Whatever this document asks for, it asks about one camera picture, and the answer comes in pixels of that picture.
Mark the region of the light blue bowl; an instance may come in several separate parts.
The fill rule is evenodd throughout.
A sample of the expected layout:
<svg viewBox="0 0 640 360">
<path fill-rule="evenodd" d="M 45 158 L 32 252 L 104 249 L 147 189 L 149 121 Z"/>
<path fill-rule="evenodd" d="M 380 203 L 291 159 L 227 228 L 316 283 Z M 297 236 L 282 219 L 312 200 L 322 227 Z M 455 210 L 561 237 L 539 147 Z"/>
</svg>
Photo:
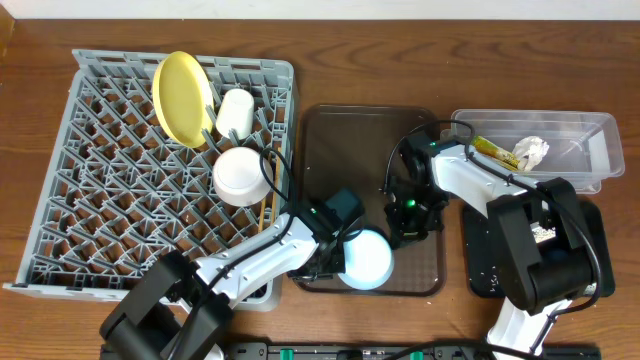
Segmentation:
<svg viewBox="0 0 640 360">
<path fill-rule="evenodd" d="M 394 257 L 386 238 L 365 229 L 343 245 L 345 270 L 338 276 L 347 286 L 372 290 L 383 285 L 394 269 Z"/>
</svg>

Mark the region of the yellow green snack wrapper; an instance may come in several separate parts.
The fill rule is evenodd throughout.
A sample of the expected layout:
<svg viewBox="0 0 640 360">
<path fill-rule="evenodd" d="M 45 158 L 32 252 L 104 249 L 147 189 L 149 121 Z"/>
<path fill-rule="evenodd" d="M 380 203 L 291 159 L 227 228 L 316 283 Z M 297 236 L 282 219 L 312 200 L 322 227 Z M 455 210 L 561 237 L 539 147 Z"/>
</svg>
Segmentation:
<svg viewBox="0 0 640 360">
<path fill-rule="evenodd" d="M 519 159 L 513 153 L 497 146 L 488 139 L 482 136 L 475 136 L 472 139 L 471 144 L 477 152 L 493 158 L 501 166 L 511 171 L 518 170 L 518 165 L 520 163 Z"/>
</svg>

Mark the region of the pile of rice and nuts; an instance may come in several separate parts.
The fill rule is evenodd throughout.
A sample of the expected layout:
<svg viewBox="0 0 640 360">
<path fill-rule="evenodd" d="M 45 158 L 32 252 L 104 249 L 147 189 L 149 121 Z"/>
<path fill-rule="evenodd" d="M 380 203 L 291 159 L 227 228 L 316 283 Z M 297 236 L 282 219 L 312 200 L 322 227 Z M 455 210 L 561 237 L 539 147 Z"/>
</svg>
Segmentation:
<svg viewBox="0 0 640 360">
<path fill-rule="evenodd" d="M 532 228 L 536 242 L 545 244 L 551 241 L 556 235 L 555 229 L 545 230 L 539 225 Z M 489 247 L 484 247 L 474 240 L 472 243 L 466 244 L 467 270 L 469 274 L 469 286 L 471 290 L 478 296 L 483 298 L 503 298 L 504 292 L 499 284 L 498 270 L 493 264 L 492 253 Z M 583 296 L 593 295 L 595 284 L 589 285 L 583 292 Z"/>
</svg>

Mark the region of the white tissue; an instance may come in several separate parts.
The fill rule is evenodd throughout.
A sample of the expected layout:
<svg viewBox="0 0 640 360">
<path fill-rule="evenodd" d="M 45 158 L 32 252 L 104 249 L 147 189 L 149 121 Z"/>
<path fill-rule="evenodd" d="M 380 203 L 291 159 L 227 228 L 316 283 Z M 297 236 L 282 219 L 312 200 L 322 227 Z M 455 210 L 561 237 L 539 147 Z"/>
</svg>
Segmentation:
<svg viewBox="0 0 640 360">
<path fill-rule="evenodd" d="M 512 154 L 518 160 L 517 169 L 528 172 L 539 165 L 549 150 L 549 144 L 540 137 L 529 136 L 520 140 Z"/>
</svg>

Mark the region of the white paper cup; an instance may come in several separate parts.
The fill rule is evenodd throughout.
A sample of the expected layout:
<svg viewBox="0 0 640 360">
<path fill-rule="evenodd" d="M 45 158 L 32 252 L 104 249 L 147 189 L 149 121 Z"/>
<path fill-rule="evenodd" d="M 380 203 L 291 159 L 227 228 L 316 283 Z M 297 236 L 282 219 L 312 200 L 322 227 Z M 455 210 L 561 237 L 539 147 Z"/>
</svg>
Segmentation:
<svg viewBox="0 0 640 360">
<path fill-rule="evenodd" d="M 225 93 L 215 127 L 217 132 L 229 138 L 234 131 L 239 140 L 249 137 L 252 133 L 254 114 L 254 98 L 246 90 L 232 89 Z"/>
</svg>

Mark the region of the yellow plate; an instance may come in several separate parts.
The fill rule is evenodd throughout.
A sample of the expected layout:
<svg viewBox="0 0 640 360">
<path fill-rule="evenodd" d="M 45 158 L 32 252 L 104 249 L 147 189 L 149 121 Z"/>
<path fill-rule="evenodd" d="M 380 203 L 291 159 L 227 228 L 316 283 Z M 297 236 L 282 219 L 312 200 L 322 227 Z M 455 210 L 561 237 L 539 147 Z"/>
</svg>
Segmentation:
<svg viewBox="0 0 640 360">
<path fill-rule="evenodd" d="M 164 132 L 189 148 L 205 143 L 202 130 L 213 128 L 207 108 L 214 106 L 209 79 L 190 54 L 176 51 L 160 62 L 152 83 L 152 101 Z"/>
</svg>

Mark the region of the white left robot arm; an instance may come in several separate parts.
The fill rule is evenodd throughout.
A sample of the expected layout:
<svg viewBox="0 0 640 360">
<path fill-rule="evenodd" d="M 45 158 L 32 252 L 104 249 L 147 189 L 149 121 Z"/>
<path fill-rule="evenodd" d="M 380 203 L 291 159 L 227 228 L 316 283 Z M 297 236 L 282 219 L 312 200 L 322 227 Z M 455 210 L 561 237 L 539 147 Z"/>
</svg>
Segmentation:
<svg viewBox="0 0 640 360">
<path fill-rule="evenodd" d="M 343 244 L 365 213 L 342 189 L 293 204 L 273 224 L 229 250 L 157 260 L 102 323 L 103 359 L 221 359 L 219 339 L 235 307 L 285 273 L 304 279 L 344 271 Z"/>
</svg>

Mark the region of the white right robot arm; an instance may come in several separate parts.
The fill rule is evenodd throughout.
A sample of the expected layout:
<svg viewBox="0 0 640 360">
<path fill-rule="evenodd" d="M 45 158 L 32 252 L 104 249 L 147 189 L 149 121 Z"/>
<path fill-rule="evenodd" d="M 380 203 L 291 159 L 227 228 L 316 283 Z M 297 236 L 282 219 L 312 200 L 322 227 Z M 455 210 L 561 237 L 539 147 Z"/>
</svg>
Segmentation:
<svg viewBox="0 0 640 360">
<path fill-rule="evenodd" d="M 600 298 L 604 274 L 573 186 L 537 182 L 484 159 L 462 140 L 404 136 L 391 154 L 408 179 L 391 173 L 382 190 L 394 248 L 443 228 L 456 196 L 486 220 L 492 262 L 505 300 L 486 341 L 496 358 L 536 356 L 557 319 Z"/>
</svg>

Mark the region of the black waste tray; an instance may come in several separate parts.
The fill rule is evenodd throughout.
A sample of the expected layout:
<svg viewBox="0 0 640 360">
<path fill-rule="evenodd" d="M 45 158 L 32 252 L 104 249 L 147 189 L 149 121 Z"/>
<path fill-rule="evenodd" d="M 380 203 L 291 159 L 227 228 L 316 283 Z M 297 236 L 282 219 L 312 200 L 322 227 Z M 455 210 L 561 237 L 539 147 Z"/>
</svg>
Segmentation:
<svg viewBox="0 0 640 360">
<path fill-rule="evenodd" d="M 580 199 L 580 208 L 588 221 L 594 250 L 598 255 L 603 275 L 602 297 L 609 297 L 616 290 L 616 282 L 608 249 L 606 232 L 599 208 L 586 198 Z M 498 270 L 494 265 L 489 246 L 488 224 L 484 216 L 465 205 L 462 210 L 465 259 L 470 289 L 482 298 L 504 298 L 499 285 Z"/>
</svg>

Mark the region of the grey dishwasher rack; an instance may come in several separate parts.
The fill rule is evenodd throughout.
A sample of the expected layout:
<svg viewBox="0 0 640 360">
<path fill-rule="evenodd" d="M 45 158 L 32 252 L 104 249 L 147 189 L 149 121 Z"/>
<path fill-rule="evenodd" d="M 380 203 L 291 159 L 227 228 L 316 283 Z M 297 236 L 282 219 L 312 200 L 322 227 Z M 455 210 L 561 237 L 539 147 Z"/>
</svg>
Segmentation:
<svg viewBox="0 0 640 360">
<path fill-rule="evenodd" d="M 77 49 L 78 63 L 12 292 L 118 301 L 162 255 L 212 255 L 258 233 L 260 203 L 235 207 L 213 165 L 239 145 L 205 131 L 187 148 L 152 105 L 159 53 Z"/>
</svg>

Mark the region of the brown serving tray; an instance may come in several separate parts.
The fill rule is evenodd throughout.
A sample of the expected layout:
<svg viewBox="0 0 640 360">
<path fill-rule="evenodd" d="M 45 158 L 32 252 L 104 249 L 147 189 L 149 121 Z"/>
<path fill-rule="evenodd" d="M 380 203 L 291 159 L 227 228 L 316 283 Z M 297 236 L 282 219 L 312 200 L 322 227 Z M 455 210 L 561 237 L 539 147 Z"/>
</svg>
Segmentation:
<svg viewBox="0 0 640 360">
<path fill-rule="evenodd" d="M 342 188 L 362 201 L 365 216 L 359 221 L 386 239 L 391 231 L 380 192 L 388 157 L 398 140 L 436 116 L 418 107 L 317 105 L 302 118 L 300 152 L 296 155 L 296 181 L 300 194 L 325 200 Z M 444 239 L 431 232 L 424 240 L 393 251 L 394 270 L 369 295 L 429 297 L 446 280 Z"/>
</svg>

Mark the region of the clear plastic bin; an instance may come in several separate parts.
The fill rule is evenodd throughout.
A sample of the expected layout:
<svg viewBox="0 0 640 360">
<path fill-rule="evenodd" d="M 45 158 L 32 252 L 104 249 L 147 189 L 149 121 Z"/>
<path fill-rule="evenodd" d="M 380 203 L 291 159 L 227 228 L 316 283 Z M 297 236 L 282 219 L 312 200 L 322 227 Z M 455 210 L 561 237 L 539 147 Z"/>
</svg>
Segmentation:
<svg viewBox="0 0 640 360">
<path fill-rule="evenodd" d="M 527 175 L 541 181 L 562 177 L 580 194 L 596 194 L 604 180 L 625 172 L 617 122 L 609 113 L 459 109 L 452 118 L 510 152 L 527 137 L 541 138 L 548 152 Z"/>
</svg>

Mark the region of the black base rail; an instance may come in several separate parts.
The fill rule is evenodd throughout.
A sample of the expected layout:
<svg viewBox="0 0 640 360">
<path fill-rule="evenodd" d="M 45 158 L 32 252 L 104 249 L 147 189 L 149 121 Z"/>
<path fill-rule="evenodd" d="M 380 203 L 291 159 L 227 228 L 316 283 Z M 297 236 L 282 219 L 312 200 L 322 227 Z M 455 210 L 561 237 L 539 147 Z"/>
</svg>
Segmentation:
<svg viewBox="0 0 640 360">
<path fill-rule="evenodd" d="M 250 342 L 235 343 L 221 349 L 218 345 L 204 357 L 205 360 L 382 360 L 402 351 L 402 347 L 389 346 L 324 346 L 324 345 L 269 345 Z M 596 347 L 549 346 L 542 351 L 544 359 L 551 360 L 601 360 L 602 354 Z M 511 359 L 511 356 L 483 352 L 469 347 L 432 347 L 412 352 L 404 359 L 410 360 L 481 360 Z"/>
</svg>

